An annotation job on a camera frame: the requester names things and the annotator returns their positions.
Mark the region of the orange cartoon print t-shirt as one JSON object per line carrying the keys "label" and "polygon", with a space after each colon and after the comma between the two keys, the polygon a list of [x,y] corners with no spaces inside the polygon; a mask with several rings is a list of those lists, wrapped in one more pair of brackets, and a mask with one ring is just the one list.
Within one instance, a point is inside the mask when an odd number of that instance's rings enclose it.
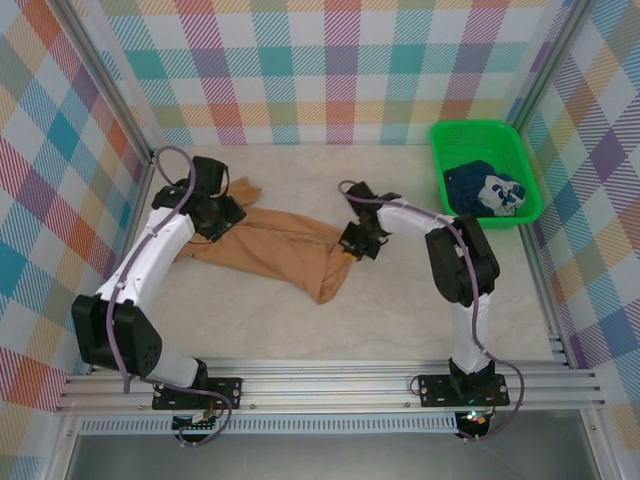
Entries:
{"label": "orange cartoon print t-shirt", "polygon": [[196,234],[176,259],[195,260],[288,282],[318,305],[331,301],[352,265],[339,240],[342,231],[295,213],[255,205],[262,188],[246,177],[230,183],[229,193],[245,218],[218,241]]}

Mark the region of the navy white t-shirt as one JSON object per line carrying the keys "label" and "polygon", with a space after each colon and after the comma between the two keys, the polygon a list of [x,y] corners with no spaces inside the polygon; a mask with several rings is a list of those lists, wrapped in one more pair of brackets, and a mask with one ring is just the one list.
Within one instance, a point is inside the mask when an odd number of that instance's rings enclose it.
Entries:
{"label": "navy white t-shirt", "polygon": [[448,169],[443,179],[449,206],[459,215],[514,217],[525,203],[524,186],[481,160]]}

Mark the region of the green plastic basket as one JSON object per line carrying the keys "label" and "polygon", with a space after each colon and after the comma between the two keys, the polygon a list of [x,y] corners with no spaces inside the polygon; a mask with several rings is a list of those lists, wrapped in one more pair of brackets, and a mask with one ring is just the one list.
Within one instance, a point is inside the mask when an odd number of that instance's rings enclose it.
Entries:
{"label": "green plastic basket", "polygon": [[504,229],[529,224],[539,218],[543,202],[521,138],[511,125],[498,120],[442,121],[431,128],[430,139],[447,214],[461,216],[449,206],[444,172],[481,160],[524,186],[526,199],[514,217],[476,217],[480,225],[489,229]]}

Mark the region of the aluminium side rail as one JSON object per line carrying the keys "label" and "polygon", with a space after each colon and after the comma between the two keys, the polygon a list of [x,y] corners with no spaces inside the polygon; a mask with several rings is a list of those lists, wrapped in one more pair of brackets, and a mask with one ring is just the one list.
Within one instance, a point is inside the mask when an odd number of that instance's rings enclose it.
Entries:
{"label": "aluminium side rail", "polygon": [[530,224],[520,225],[518,231],[532,274],[538,301],[547,324],[554,360],[567,368],[576,368],[576,359],[561,320],[555,294],[545,275],[544,262]]}
{"label": "aluminium side rail", "polygon": [[131,213],[130,227],[133,230],[135,230],[139,224],[140,217],[144,209],[144,205],[149,193],[149,189],[151,186],[151,182],[153,180],[155,170],[156,168],[153,163],[146,165],[143,170],[143,175],[141,177],[141,182],[139,185],[136,202],[134,204],[134,208],[132,209],[132,213]]}

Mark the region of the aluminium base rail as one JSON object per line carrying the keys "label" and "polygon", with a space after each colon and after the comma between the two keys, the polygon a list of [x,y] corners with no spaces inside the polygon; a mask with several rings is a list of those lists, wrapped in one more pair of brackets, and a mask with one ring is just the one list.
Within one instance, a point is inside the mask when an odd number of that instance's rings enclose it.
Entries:
{"label": "aluminium base rail", "polygon": [[[242,380],[240,411],[257,413],[417,412],[419,374],[445,374],[444,361],[337,361],[211,359],[212,377]],[[500,368],[511,399],[525,410],[600,409],[604,392],[590,370],[554,361],[525,362],[523,379]],[[151,410],[153,389],[135,380],[123,393],[120,376],[97,368],[67,380],[60,414],[137,414]]]}

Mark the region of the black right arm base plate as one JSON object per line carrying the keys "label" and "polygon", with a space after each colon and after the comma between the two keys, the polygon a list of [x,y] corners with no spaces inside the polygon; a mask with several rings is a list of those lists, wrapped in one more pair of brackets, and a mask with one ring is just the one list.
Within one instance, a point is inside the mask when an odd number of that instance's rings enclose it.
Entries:
{"label": "black right arm base plate", "polygon": [[423,408],[503,407],[511,403],[505,378],[499,374],[475,382],[452,375],[419,375],[418,393]]}

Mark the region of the aluminium frame post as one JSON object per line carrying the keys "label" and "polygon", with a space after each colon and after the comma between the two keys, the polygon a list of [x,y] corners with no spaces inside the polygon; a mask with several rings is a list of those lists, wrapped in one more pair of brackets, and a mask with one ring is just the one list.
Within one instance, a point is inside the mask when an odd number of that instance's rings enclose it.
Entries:
{"label": "aluminium frame post", "polygon": [[134,150],[147,164],[151,164],[152,150],[71,0],[45,1],[77,50],[98,90],[104,95]]}
{"label": "aluminium frame post", "polygon": [[523,135],[598,0],[548,0],[519,69],[506,121]]}

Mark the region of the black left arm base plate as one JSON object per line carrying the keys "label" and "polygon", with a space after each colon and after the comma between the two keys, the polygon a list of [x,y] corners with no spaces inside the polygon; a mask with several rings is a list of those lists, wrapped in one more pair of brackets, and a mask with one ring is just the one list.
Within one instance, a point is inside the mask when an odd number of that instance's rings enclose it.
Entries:
{"label": "black left arm base plate", "polygon": [[223,400],[192,390],[214,392],[227,398],[233,409],[240,407],[243,380],[239,377],[202,377],[189,387],[189,392],[164,386],[154,387],[153,410],[209,410],[225,407]]}

